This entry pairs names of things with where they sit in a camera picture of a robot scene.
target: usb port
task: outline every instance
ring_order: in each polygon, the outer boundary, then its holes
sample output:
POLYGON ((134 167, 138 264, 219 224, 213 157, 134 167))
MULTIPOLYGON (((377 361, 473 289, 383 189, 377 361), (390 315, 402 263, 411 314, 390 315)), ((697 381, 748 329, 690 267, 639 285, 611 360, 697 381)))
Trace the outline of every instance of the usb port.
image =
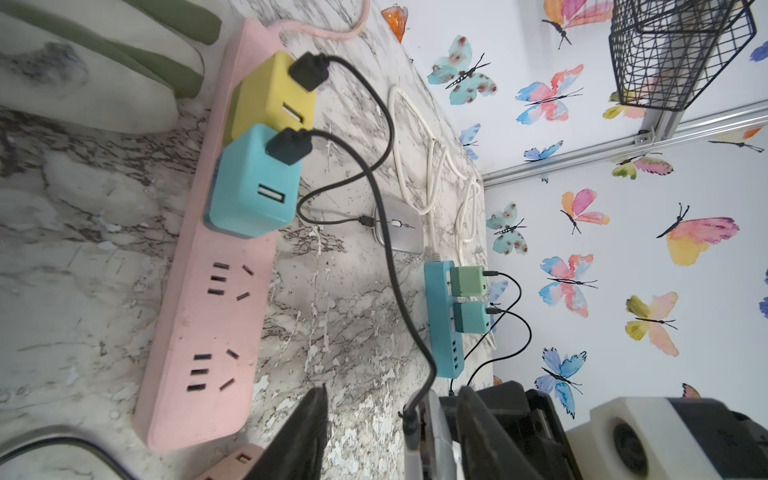
POLYGON ((273 188, 269 188, 267 185, 259 184, 259 189, 257 190, 259 195, 263 195, 267 198, 271 198, 272 200, 275 200, 276 202, 280 202, 282 204, 286 201, 286 195, 282 192, 279 192, 277 190, 274 190, 273 188))
POLYGON ((302 116, 299 112, 293 110, 285 102, 283 102, 283 110, 285 110, 288 115, 298 120, 300 124, 304 123, 304 116, 302 116))

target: coiled white cable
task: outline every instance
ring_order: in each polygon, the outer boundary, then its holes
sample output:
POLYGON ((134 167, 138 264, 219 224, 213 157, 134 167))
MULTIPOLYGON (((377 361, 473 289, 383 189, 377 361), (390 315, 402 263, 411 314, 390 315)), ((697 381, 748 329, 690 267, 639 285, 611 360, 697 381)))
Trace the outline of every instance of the coiled white cable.
POLYGON ((458 253, 458 264, 464 265, 464 245, 466 243, 472 242, 477 237, 477 201, 476 198, 482 191, 480 188, 480 183, 474 178, 474 176, 465 175, 463 174, 457 167, 456 164, 453 161, 453 158, 451 157, 451 154, 448 152, 448 149, 444 146, 442 146, 435 135, 432 133, 432 129, 429 128, 429 125, 427 124, 426 120, 422 116, 419 109, 414 105, 411 98, 406 94, 400 87, 397 85, 393 85, 392 88, 389 90, 389 111, 392 112, 392 119, 396 119, 396 116, 394 115, 395 111, 395 101, 397 97, 400 96, 408 105, 409 109, 413 114, 416 116, 416 118, 419 119, 419 123, 424 127, 424 130, 426 132, 426 136, 429 138, 429 145, 427 147, 427 174, 426 174, 426 201, 425 201, 425 207, 424 208, 418 208, 411 199, 411 193, 408 190, 408 187, 406 186, 406 180, 408 179, 407 173, 402 168, 402 160, 400 158, 400 151, 398 149, 398 142, 396 141, 394 145, 392 146, 392 155, 395 159, 395 171, 397 173, 397 179, 400 184, 400 194, 402 195, 402 199, 410 205, 412 208, 414 208, 416 211, 419 212, 420 215, 426 215, 427 216, 427 224, 428 224, 428 231, 429 231, 429 241, 432 245, 433 250, 437 250, 437 238, 435 237, 435 221, 434 217, 432 215, 432 210, 435 207, 435 202, 437 200, 437 191, 439 187, 439 181, 440 181, 440 174, 442 173, 443 165, 448 163, 449 168, 451 171, 453 171, 454 175, 458 177, 460 180, 463 180, 466 183, 465 190, 464 190, 464 198, 463 201, 458 209, 458 214, 456 215, 456 221, 454 223, 454 234, 456 236, 456 251, 458 253), (435 156, 435 150, 440 150, 438 153, 439 160, 437 161, 436 165, 433 165, 435 163, 434 156, 435 156), (469 201, 472 201, 472 208, 470 211, 472 212, 472 216, 469 219, 469 222, 467 222, 466 219, 466 213, 467 213, 467 206, 469 205, 469 201), (465 230, 465 224, 468 225, 469 233, 468 235, 464 233, 465 230))

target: pink power strip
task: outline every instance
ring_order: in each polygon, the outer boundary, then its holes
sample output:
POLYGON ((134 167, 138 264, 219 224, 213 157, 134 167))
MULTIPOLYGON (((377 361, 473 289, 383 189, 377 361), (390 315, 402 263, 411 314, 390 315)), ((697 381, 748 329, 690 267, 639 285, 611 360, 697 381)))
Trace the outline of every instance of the pink power strip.
POLYGON ((277 232, 203 223, 232 90, 283 44, 255 18, 230 39, 141 384, 134 430, 155 452, 237 432, 250 413, 277 232))

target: gray marble surface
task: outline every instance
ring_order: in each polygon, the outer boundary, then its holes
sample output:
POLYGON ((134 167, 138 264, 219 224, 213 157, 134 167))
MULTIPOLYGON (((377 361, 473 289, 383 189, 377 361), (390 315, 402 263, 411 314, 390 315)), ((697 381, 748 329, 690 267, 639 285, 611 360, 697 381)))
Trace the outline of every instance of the gray marble surface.
MULTIPOLYGON (((295 18, 344 30, 360 8, 353 0, 221 0, 218 6, 223 39, 198 45, 207 69, 204 89, 180 103, 172 132, 130 136, 0 110, 0 442, 48 425, 74 425, 141 478, 186 480, 244 442, 268 444, 303 393, 325 383, 333 428, 323 477, 401 478, 397 412, 423 383, 426 364, 396 308, 383 248, 358 223, 318 229, 295 220, 281 230, 252 409, 242 430, 157 455, 131 428, 226 38, 244 15, 265 24, 295 18)), ((374 5, 366 30, 346 43, 293 33, 283 39, 294 55, 325 51, 348 58, 384 98, 399 85, 459 167, 475 171, 380 9, 374 5)), ((409 186, 423 199, 426 142, 402 102, 396 120, 409 186)), ((386 144, 383 116, 339 68, 320 88, 315 125, 349 139, 370 162, 386 144)), ((338 147, 319 141, 304 165, 301 193, 359 171, 338 147)), ((399 196, 391 158, 376 176, 384 192, 399 196)), ((437 251, 456 260, 453 223, 463 182, 448 169, 442 180, 437 251)), ((359 180, 312 207, 328 218, 337 218, 331 210, 357 216, 372 211, 373 198, 359 180)), ((478 222, 483 219, 481 197, 478 222)), ((471 263, 485 263, 485 229, 478 231, 480 238, 465 248, 471 263)), ((427 256, 395 258, 406 302, 429 344, 427 256)), ((476 338, 465 335, 465 347, 476 338)), ((489 356, 487 347, 478 349, 462 378, 489 356)), ((491 374, 485 369, 475 382, 488 385, 491 374)), ((439 379, 434 388, 445 394, 447 382, 439 379)), ((0 477, 112 478, 66 447, 16 459, 0 477)))

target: black wire basket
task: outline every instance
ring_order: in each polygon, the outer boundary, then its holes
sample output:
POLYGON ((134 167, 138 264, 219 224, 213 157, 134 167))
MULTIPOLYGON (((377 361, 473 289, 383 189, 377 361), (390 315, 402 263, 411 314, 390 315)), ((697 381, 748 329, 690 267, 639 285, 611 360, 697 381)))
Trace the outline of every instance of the black wire basket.
POLYGON ((682 111, 755 36, 754 0, 615 0, 619 103, 682 111))

